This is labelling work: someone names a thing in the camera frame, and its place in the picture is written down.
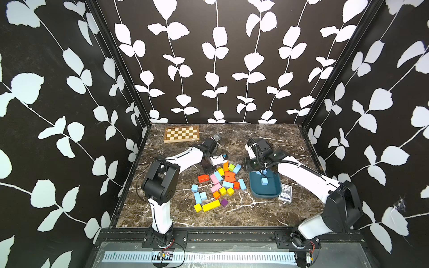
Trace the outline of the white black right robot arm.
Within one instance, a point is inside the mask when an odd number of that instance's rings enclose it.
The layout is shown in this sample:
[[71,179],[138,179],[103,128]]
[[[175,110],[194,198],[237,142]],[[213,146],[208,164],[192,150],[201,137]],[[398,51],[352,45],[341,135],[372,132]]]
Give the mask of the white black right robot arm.
[[246,157],[247,171],[262,171],[277,167],[279,174],[295,181],[313,193],[325,204],[322,213],[302,221],[290,234],[292,244],[302,249],[312,239],[327,233],[350,233],[351,227],[363,215],[362,205],[356,186],[350,181],[343,183],[328,178],[300,163],[284,151],[276,151],[270,156]]

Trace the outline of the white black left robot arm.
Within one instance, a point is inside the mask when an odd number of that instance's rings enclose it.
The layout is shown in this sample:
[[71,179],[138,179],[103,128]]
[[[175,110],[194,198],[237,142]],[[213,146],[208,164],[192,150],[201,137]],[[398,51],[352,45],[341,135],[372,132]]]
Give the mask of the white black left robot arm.
[[204,145],[192,146],[178,155],[159,157],[151,164],[141,188],[151,208],[150,234],[160,247],[173,243],[170,200],[175,194],[180,173],[194,164],[213,167],[211,155],[214,150]]

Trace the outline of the red block left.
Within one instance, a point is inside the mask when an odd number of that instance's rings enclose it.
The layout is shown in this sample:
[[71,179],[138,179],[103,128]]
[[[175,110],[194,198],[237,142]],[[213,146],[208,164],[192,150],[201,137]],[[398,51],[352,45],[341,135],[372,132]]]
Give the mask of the red block left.
[[204,183],[210,180],[210,176],[207,174],[200,175],[197,177],[199,183]]

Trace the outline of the red block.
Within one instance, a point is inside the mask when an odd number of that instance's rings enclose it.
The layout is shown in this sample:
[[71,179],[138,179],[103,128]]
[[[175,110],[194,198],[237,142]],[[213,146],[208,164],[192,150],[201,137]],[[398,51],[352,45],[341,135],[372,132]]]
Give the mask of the red block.
[[204,183],[210,180],[210,176],[207,174],[200,175],[197,177],[199,183]]
[[225,180],[226,182],[230,182],[230,183],[234,183],[234,182],[235,182],[235,178],[233,178],[233,177],[229,177],[229,176],[226,176],[226,177],[224,178],[224,180]]
[[235,176],[236,176],[236,174],[235,173],[233,173],[233,172],[225,172],[225,177],[231,177],[231,178],[234,178]]

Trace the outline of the yellow block upper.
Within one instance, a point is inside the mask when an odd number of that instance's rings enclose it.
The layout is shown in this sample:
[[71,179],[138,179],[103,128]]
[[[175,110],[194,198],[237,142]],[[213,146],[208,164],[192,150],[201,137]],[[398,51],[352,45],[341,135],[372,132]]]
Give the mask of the yellow block upper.
[[217,169],[217,171],[218,171],[218,173],[221,175],[221,176],[224,176],[224,170],[223,170],[223,168],[221,167],[219,167],[218,169]]

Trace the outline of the pink block upper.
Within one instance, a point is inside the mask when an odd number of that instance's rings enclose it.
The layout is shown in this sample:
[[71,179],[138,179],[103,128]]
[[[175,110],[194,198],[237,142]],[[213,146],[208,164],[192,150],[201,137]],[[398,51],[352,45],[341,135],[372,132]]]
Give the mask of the pink block upper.
[[211,181],[212,181],[212,183],[213,183],[214,185],[216,185],[216,184],[218,184],[218,183],[219,183],[218,178],[217,178],[214,174],[211,174],[211,175],[210,175],[210,179],[211,179]]

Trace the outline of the pink block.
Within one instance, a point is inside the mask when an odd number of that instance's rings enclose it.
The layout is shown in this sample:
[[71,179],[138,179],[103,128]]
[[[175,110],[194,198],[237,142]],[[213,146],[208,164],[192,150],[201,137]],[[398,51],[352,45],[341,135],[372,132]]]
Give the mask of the pink block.
[[222,185],[220,183],[215,184],[213,187],[211,187],[211,192],[214,193],[222,188]]
[[214,174],[211,174],[211,175],[210,175],[210,179],[211,179],[211,181],[212,181],[212,183],[213,183],[214,185],[216,185],[216,184],[218,184],[218,183],[219,183],[218,178],[217,178]]

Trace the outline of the tall orange block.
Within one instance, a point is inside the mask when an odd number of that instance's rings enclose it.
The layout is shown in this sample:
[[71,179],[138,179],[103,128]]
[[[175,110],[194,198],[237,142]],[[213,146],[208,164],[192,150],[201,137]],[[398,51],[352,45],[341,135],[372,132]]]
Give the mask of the tall orange block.
[[223,170],[225,172],[227,172],[229,170],[229,162],[228,161],[223,164]]

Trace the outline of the light blue cube beside long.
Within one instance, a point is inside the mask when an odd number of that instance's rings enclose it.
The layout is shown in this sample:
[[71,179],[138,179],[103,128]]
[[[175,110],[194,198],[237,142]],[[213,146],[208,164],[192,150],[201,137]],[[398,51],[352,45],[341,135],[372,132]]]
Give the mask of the light blue cube beside long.
[[200,197],[201,197],[201,200],[202,200],[202,201],[205,201],[205,200],[207,199],[207,194],[206,194],[206,192],[201,192],[201,193],[200,193]]

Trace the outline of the purple glitter microphone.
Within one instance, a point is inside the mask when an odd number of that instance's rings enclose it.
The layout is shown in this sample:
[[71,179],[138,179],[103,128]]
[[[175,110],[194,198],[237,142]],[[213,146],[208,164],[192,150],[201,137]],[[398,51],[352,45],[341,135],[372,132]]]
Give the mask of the purple glitter microphone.
[[211,136],[211,138],[212,138],[213,140],[215,140],[216,142],[219,142],[219,141],[221,140],[221,136],[220,136],[219,134],[213,134],[213,135]]

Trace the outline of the long yellow block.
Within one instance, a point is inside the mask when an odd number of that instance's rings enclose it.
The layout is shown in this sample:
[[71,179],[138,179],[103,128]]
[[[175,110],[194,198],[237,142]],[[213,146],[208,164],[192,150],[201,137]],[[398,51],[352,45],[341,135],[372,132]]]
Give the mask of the long yellow block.
[[213,202],[210,202],[210,203],[207,203],[207,204],[203,205],[202,209],[203,209],[204,212],[207,212],[207,211],[210,211],[212,209],[215,209],[215,208],[219,207],[220,205],[221,205],[220,201],[219,200],[215,200]]

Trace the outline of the playing card box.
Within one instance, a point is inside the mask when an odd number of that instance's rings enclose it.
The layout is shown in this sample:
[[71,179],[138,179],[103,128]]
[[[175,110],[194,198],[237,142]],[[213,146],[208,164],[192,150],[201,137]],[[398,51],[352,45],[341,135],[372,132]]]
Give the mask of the playing card box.
[[283,202],[292,202],[292,187],[290,185],[281,184],[282,191],[280,192],[278,199]]

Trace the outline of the small yellow cube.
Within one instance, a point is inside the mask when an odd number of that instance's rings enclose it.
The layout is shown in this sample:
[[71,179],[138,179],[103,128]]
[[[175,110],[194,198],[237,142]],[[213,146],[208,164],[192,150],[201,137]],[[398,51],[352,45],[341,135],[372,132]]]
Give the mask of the small yellow cube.
[[200,205],[200,204],[196,204],[195,206],[194,206],[194,209],[195,209],[195,211],[196,212],[200,212],[201,210],[202,210],[202,206]]

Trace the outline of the wooden chessboard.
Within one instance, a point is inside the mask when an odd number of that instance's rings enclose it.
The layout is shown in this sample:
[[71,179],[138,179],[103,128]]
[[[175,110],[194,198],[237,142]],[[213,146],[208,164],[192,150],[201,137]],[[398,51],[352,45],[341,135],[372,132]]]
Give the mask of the wooden chessboard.
[[200,140],[199,126],[173,126],[164,131],[164,142],[190,142]]

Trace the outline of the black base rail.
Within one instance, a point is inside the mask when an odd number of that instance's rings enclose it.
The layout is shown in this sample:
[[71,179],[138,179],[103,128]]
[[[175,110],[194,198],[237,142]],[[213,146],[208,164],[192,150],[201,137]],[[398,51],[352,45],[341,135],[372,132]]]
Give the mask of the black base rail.
[[174,242],[172,248],[189,249],[191,243],[273,243],[278,249],[304,251],[320,249],[323,243],[364,243],[360,232],[327,233],[310,242],[291,238],[291,227],[174,227],[167,235],[149,228],[107,228],[99,233],[96,246],[104,242],[137,243],[144,249],[158,249]]

